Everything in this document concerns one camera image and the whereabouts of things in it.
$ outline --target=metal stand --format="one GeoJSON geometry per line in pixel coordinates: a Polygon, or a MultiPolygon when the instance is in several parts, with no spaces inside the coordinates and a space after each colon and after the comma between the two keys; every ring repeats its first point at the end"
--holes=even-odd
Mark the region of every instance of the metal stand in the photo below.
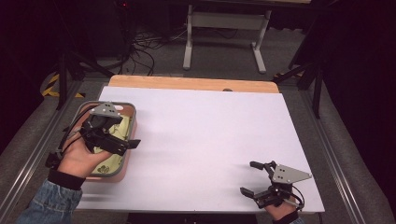
{"type": "Polygon", "coordinates": [[[92,69],[102,73],[107,77],[114,76],[114,73],[106,70],[99,64],[92,62],[85,57],[75,53],[71,50],[64,50],[59,56],[59,102],[56,107],[57,110],[61,109],[67,100],[67,71],[70,73],[74,80],[82,80],[85,75],[79,63],[85,63],[92,69]]]}
{"type": "Polygon", "coordinates": [[[189,14],[187,17],[187,43],[184,52],[183,69],[190,70],[192,54],[192,27],[211,27],[211,28],[228,28],[242,30],[259,30],[259,36],[256,42],[251,43],[254,57],[256,59],[259,72],[266,72],[260,47],[270,20],[271,11],[266,11],[265,15],[239,15],[226,13],[206,13],[193,12],[192,5],[189,5],[189,14]]]}

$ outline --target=white board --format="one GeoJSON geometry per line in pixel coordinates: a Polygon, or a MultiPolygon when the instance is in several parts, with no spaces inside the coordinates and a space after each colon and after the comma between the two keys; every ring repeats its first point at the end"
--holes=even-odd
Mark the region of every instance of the white board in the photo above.
{"type": "MultiPolygon", "coordinates": [[[[311,173],[280,93],[104,87],[99,100],[133,104],[142,141],[121,182],[84,183],[78,209],[257,213],[240,188],[270,180],[251,161],[311,173]]],[[[314,178],[294,186],[305,212],[324,211],[314,178]]]]}

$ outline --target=blue sleeve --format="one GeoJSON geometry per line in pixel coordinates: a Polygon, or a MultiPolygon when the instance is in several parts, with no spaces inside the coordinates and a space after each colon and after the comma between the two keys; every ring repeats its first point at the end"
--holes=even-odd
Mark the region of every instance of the blue sleeve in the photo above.
{"type": "Polygon", "coordinates": [[[292,221],[290,224],[304,224],[304,221],[302,218],[298,217],[294,221],[292,221]]]}
{"type": "Polygon", "coordinates": [[[71,223],[81,196],[81,190],[67,189],[45,180],[17,223],[71,223]]]}

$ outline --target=wire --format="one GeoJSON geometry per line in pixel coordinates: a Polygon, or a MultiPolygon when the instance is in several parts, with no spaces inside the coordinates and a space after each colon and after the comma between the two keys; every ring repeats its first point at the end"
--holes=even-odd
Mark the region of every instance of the wire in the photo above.
{"type": "Polygon", "coordinates": [[[69,143],[69,145],[67,145],[67,147],[64,148],[64,152],[66,152],[66,150],[73,144],[75,143],[78,139],[80,139],[82,137],[82,135],[78,138],[76,138],[75,140],[73,140],[71,143],[69,143]]]}
{"type": "Polygon", "coordinates": [[[143,66],[145,66],[145,67],[147,67],[147,68],[149,69],[149,70],[148,70],[148,76],[152,76],[152,74],[154,73],[154,66],[155,66],[154,58],[151,56],[151,54],[149,54],[149,53],[147,53],[147,52],[145,52],[145,51],[143,51],[143,50],[141,50],[141,49],[135,49],[135,53],[136,53],[136,55],[137,55],[139,58],[140,58],[140,55],[139,55],[138,52],[145,53],[146,55],[148,55],[148,56],[150,57],[151,61],[152,61],[152,66],[148,66],[148,65],[146,65],[146,64],[143,64],[143,63],[138,62],[138,61],[134,58],[134,55],[131,54],[130,58],[131,58],[131,59],[133,60],[133,62],[134,62],[134,69],[135,69],[135,67],[136,67],[136,63],[141,64],[141,65],[143,65],[143,66]]]}
{"type": "Polygon", "coordinates": [[[70,134],[71,129],[77,124],[77,122],[82,118],[82,116],[84,116],[88,111],[90,111],[91,109],[93,109],[95,107],[97,107],[97,105],[90,105],[76,116],[76,118],[73,120],[73,122],[70,124],[69,128],[67,129],[67,132],[64,134],[64,137],[62,138],[62,141],[59,144],[58,149],[60,149],[62,151],[64,142],[66,141],[67,136],[70,134]]]}
{"type": "Polygon", "coordinates": [[[293,186],[294,189],[296,189],[298,191],[298,193],[301,195],[301,198],[303,199],[303,204],[305,204],[305,198],[304,195],[300,192],[299,189],[297,189],[296,187],[293,186]]]}

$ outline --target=human hand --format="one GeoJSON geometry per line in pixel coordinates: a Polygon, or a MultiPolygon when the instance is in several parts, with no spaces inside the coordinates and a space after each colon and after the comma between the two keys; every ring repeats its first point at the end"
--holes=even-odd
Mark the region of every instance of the human hand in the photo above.
{"type": "MultiPolygon", "coordinates": [[[[290,197],[290,201],[295,202],[293,197],[290,197]]],[[[272,216],[273,220],[278,221],[282,217],[296,211],[296,206],[291,203],[283,202],[280,206],[274,205],[265,206],[264,209],[272,216]]]]}
{"type": "Polygon", "coordinates": [[[100,162],[105,161],[112,155],[104,150],[99,153],[91,153],[79,132],[65,141],[64,148],[67,146],[69,147],[64,151],[64,158],[58,167],[58,171],[81,178],[89,176],[100,162]]]}

